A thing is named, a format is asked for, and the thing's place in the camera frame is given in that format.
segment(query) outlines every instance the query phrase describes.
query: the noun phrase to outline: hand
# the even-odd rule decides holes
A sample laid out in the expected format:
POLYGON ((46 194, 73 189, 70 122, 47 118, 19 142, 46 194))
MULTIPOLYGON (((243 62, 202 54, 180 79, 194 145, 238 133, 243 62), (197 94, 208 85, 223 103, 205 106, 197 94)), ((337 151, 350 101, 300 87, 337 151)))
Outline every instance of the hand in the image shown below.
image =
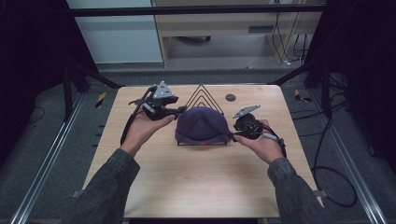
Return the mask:
POLYGON ((163 119, 151 120, 146 116, 143 110, 140 109, 126 134, 126 138, 120 146, 120 149, 128 152, 132 157, 134 157, 137 151, 155 132, 168 125, 174 119, 175 115, 170 115, 163 119))
MULTIPOLYGON (((260 120, 260 123, 269 126, 268 120, 266 119, 260 120)), ((260 159, 267 162, 268 164, 283 157, 279 143, 272 139, 266 138, 262 135, 254 140, 248 139, 240 135, 234 135, 233 137, 241 145, 249 147, 251 150, 253 150, 260 159)))

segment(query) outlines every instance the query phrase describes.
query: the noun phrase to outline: wire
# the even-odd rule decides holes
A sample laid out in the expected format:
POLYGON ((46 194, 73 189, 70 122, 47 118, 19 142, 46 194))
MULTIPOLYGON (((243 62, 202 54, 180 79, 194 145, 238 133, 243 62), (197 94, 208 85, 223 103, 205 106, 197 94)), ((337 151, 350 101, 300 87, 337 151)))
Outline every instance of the wire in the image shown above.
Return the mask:
POLYGON ((146 90, 146 92, 143 94, 142 98, 134 100, 128 104, 128 105, 136 104, 136 108, 134 109, 134 113, 129 117, 128 121, 125 124, 124 130, 122 132, 121 140, 120 140, 121 144, 124 142, 124 140, 126 138, 126 134, 128 133, 129 128, 131 127, 132 123, 134 122, 134 119, 140 113, 140 111, 139 111, 140 107, 142 106, 142 104, 144 104, 146 102, 146 98, 147 98, 148 94, 155 90, 156 90, 155 86, 148 88, 146 90))
POLYGON ((318 170, 318 169, 329 170, 329 171, 332 171, 332 172, 334 172, 334 173, 340 175, 341 177, 343 177, 343 178, 346 180, 346 182, 349 184, 349 186, 352 187, 353 196, 354 196, 354 199, 353 199, 352 203, 339 203, 339 202, 337 202, 335 199, 333 199, 333 198, 330 197, 330 196, 327 196, 326 198, 327 198, 329 201, 331 201, 332 203, 335 203, 335 204, 337 204, 337 205, 339 205, 339 206, 342 206, 342 207, 352 207, 352 206, 355 205, 356 202, 358 201, 358 194, 357 194, 357 192, 356 192, 354 186, 353 186, 352 183, 350 182, 350 180, 347 179, 347 177, 344 176, 343 174, 341 174, 339 171, 337 171, 337 170, 335 170, 335 169, 333 169, 333 168, 330 168, 330 167, 327 167, 327 166, 317 166, 317 164, 318 164, 318 155, 319 155, 319 152, 320 152, 321 145, 322 145, 322 143, 323 143, 324 136, 325 136, 325 134, 326 134, 326 131, 330 128, 331 125, 332 125, 332 119, 328 119, 327 124, 326 124, 326 127, 324 128, 324 130, 323 130, 323 132, 322 132, 322 136, 320 137, 320 140, 319 140, 319 143, 318 143, 318 149, 317 149, 317 153, 316 153, 316 155, 315 155, 314 166, 311 168, 311 171, 313 172, 313 177, 314 177, 315 183, 317 184, 319 190, 322 190, 322 188, 320 187, 320 184, 319 184, 318 179, 317 179, 317 170, 318 170))
MULTIPOLYGON (((275 3, 276 4, 280 4, 280 0, 275 0, 275 3)), ((273 41, 274 49, 276 50, 277 57, 279 58, 279 60, 281 62, 283 62, 282 58, 280 57, 279 51, 277 50, 276 44, 275 44, 275 31, 276 30, 277 30, 278 35, 279 35, 280 43, 282 44, 283 53, 285 54, 286 58, 289 59, 288 63, 292 63, 292 62, 298 61, 298 59, 289 58, 288 54, 286 53, 285 45, 283 44, 282 35, 280 34, 280 31, 279 31, 279 12, 276 13, 276 23, 275 23, 275 26, 274 26, 274 30, 272 32, 272 41, 273 41)))
POLYGON ((290 113, 295 114, 295 113, 301 113, 301 112, 306 112, 306 111, 316 111, 316 110, 297 110, 297 111, 290 111, 290 113))
POLYGON ((251 121, 243 121, 243 123, 245 123, 245 124, 250 124, 250 125, 254 125, 254 126, 258 126, 258 127, 261 127, 261 128, 264 128, 264 129, 265 129, 266 131, 268 131, 270 134, 274 135, 275 137, 278 137, 278 136, 276 135, 276 133, 274 132, 274 130, 272 130, 272 129, 270 128, 270 126, 268 126, 268 125, 265 125, 265 124, 263 124, 263 123, 258 124, 258 123, 251 122, 251 121))
POLYGON ((30 122, 28 123, 29 125, 38 122, 39 120, 41 120, 41 119, 44 117, 44 115, 46 115, 46 110, 45 110, 43 107, 41 107, 41 106, 36 106, 35 109, 41 109, 41 110, 43 111, 43 114, 40 116, 40 118, 35 119, 35 120, 33 120, 33 121, 30 121, 30 122))
MULTIPOLYGON (((336 27, 332 30, 332 32, 329 35, 327 35, 328 38, 318 48, 318 50, 315 53, 313 53, 313 56, 310 57, 311 60, 308 62, 309 65, 307 67, 310 67, 311 65, 319 62, 320 59, 323 59, 323 57, 325 56, 324 53, 327 53, 328 48, 330 47, 329 43, 331 43, 331 41, 334 39, 334 37, 336 36, 337 32, 341 29, 343 24, 346 22, 346 20, 348 19, 348 17, 352 13, 352 11, 354 10, 354 8, 358 4, 358 2, 359 2, 359 0, 355 0, 354 5, 348 11, 348 13, 345 15, 345 17, 336 25, 336 27)), ((287 75, 285 75, 285 76, 283 76, 283 77, 281 77, 281 78, 279 78, 279 79, 277 79, 275 81, 268 82, 267 84, 276 84, 276 85, 280 86, 281 84, 285 83, 286 81, 290 80, 291 78, 300 75, 303 71, 306 72, 306 67, 298 68, 295 71, 292 71, 292 72, 288 73, 287 75)))
POLYGON ((335 77, 330 77, 330 82, 338 90, 341 90, 341 91, 347 90, 347 85, 343 81, 341 81, 335 77))
MULTIPOLYGON (((341 102, 341 103, 339 103, 339 104, 337 104, 337 105, 334 105, 334 106, 331 107, 331 109, 334 109, 334 108, 336 108, 337 106, 343 105, 343 104, 346 103, 346 102, 347 102, 347 101, 343 101, 343 102, 341 102)), ((314 117, 314 116, 316 116, 316 115, 322 114, 322 113, 324 113, 324 112, 326 112, 326 111, 319 111, 318 113, 310 114, 310 115, 303 116, 303 117, 299 117, 299 118, 294 118, 293 120, 311 118, 311 117, 314 117)))
POLYGON ((307 137, 307 136, 313 136, 313 135, 318 135, 318 134, 322 134, 323 132, 320 132, 320 133, 308 133, 308 134, 301 134, 301 135, 298 135, 299 137, 307 137))
POLYGON ((294 41, 293 55, 295 57, 299 57, 300 64, 305 63, 305 57, 306 57, 305 52, 309 51, 309 49, 306 49, 306 39, 307 39, 307 37, 308 37, 308 35, 304 35, 304 42, 303 42, 303 48, 302 49, 297 49, 297 42, 300 39, 300 35, 297 35, 296 40, 294 41))

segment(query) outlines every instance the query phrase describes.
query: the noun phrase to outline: baseball cap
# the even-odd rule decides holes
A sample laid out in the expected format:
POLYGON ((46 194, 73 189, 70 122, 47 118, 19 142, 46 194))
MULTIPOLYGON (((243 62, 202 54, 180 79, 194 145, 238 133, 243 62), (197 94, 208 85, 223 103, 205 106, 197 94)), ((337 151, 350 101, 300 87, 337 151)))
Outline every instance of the baseball cap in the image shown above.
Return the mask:
POLYGON ((175 138, 191 145, 227 144, 231 140, 227 120, 210 107, 195 106, 177 119, 175 138))

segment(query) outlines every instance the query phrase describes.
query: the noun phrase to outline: wooden table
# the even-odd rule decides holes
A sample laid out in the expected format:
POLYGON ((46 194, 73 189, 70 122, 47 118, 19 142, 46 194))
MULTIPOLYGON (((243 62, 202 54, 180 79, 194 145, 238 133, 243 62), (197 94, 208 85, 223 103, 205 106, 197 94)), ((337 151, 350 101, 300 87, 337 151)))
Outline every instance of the wooden table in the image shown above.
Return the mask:
MULTIPOLYGON (((198 86, 169 86, 179 97, 177 108, 187 103, 198 86)), ((300 140, 278 86, 205 86, 224 111, 230 130, 232 116, 242 106, 260 104, 252 112, 268 119, 285 139, 288 158, 297 173, 315 188, 300 140), (236 100, 228 102, 226 94, 236 100)), ((125 122, 134 111, 132 100, 148 87, 121 88, 96 150, 84 188, 108 157, 120 146, 125 122)), ((125 217, 279 217, 275 189, 267 176, 268 165, 238 143, 227 146, 177 146, 177 122, 162 128, 142 146, 135 159, 141 170, 132 184, 125 217)))

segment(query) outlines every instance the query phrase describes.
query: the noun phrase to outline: person's right hand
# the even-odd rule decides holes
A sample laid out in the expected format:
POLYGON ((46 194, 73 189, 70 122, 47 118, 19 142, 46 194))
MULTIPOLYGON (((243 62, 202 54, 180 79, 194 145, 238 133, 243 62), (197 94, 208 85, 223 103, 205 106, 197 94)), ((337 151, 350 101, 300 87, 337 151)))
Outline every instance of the person's right hand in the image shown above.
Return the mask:
MULTIPOLYGON (((269 126, 268 120, 262 119, 260 123, 269 126)), ((260 135, 259 138, 251 140, 240 135, 233 136, 236 141, 245 147, 249 147, 253 150, 260 159, 270 164, 271 162, 282 158, 282 150, 280 149, 279 143, 260 135)))

